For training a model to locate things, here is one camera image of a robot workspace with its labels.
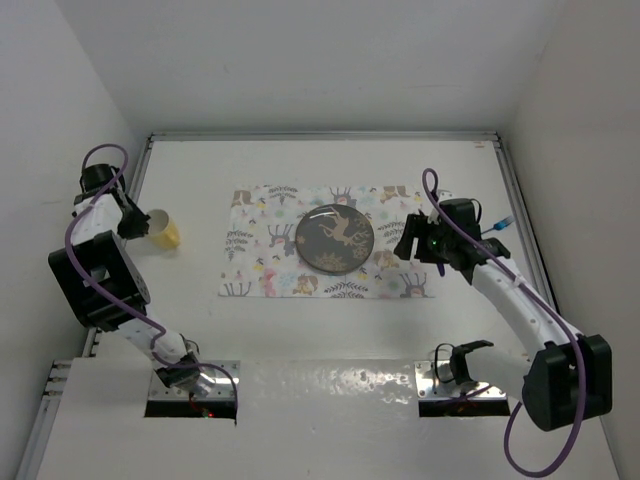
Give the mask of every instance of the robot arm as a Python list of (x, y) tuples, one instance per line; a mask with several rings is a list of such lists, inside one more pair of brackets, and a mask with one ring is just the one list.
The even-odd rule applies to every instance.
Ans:
[(147, 286), (124, 249), (123, 240), (147, 233), (149, 217), (122, 191), (114, 174), (117, 170), (105, 164), (83, 169), (83, 193), (75, 200), (76, 224), (68, 239), (75, 260), (107, 296), (82, 277), (66, 248), (51, 253), (49, 265), (83, 325), (129, 340), (151, 360), (166, 387), (206, 397), (215, 381), (202, 368), (192, 343), (151, 312)]
[(429, 217), (422, 212), (408, 215), (394, 253), (409, 260), (417, 238), (415, 258), (422, 263), (449, 264), (462, 273), (496, 307), (532, 359), (532, 363), (527, 363), (524, 358), (508, 355), (492, 343), (480, 340), (454, 347), (448, 374), (458, 384), (473, 380), (498, 386), (520, 400), (534, 423), (544, 431), (569, 425), (576, 415), (579, 390), (576, 355), (568, 341), (569, 332), (576, 337), (585, 363), (584, 418), (611, 411), (611, 349), (607, 342), (599, 335), (584, 336), (560, 318), (563, 329), (541, 307), (540, 303), (547, 304), (522, 277), (504, 245), (496, 238), (481, 238), (472, 200), (454, 198), (450, 192), (430, 193), (431, 198), (438, 199), (439, 210), (493, 258), (500, 257), (500, 263), (513, 276), (508, 276), (435, 210)]

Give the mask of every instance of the black plate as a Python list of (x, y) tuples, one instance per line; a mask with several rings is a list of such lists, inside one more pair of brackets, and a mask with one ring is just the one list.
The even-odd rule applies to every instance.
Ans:
[(373, 227), (355, 208), (324, 205), (307, 213), (296, 230), (298, 253), (324, 273), (349, 273), (367, 261), (373, 250)]

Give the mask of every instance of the white wall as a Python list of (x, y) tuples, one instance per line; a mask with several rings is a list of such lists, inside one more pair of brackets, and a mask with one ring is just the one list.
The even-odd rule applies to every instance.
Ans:
[(563, 0), (57, 0), (123, 114), (163, 129), (506, 124)]
[(640, 478), (640, 4), (570, 0), (508, 135), (564, 315), (614, 352), (605, 427)]
[[(0, 2), (0, 478), (13, 478), (51, 361), (85, 335), (47, 265), (80, 162), (138, 143), (53, 0)], [(102, 160), (117, 156), (103, 155)]]

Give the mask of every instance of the placemat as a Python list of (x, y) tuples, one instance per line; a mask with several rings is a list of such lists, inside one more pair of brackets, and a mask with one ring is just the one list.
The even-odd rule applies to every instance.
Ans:
[[(332, 276), (310, 268), (295, 246), (296, 227), (320, 205), (342, 204), (362, 212), (375, 244), (356, 271)], [(428, 267), (393, 255), (408, 213), (422, 206), (415, 186), (296, 188), (237, 187), (225, 244), (219, 295), (233, 297), (411, 298), (429, 297)], [(327, 263), (341, 262), (326, 258)]]

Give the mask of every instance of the white table surface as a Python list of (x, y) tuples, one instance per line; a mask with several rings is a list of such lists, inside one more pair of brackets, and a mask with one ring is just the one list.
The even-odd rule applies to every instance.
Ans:
[[(418, 418), (408, 362), (248, 361), (240, 371), (234, 427), (143, 418), (144, 358), (76, 359), (38, 480), (521, 478), (502, 452), (506, 417)], [(566, 435), (543, 433), (521, 415), (513, 454), (542, 468)], [(598, 420), (584, 424), (551, 478), (617, 478)]]
[[(524, 353), (494, 307), (452, 270), (441, 279), (433, 267), (434, 299), (218, 297), (234, 186), (419, 185), (426, 166), (439, 172), (441, 188), (482, 202), (485, 228), (511, 213), (490, 142), (157, 142), (138, 203), (169, 211), (183, 244), (158, 254), (136, 240), (128, 250), (156, 314), (216, 358), (419, 358), (440, 342), (479, 338)], [(517, 229), (496, 236), (528, 276)], [(98, 352), (136, 354), (113, 336)]]

